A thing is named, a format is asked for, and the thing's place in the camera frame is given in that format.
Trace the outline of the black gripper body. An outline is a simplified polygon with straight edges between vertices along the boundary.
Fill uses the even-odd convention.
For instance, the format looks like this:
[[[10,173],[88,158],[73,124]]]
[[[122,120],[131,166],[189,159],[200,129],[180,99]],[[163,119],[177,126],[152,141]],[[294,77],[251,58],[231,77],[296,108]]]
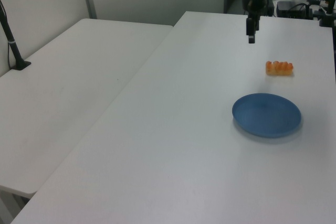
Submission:
[[[248,19],[258,20],[265,15],[266,0],[242,0],[242,5]]]

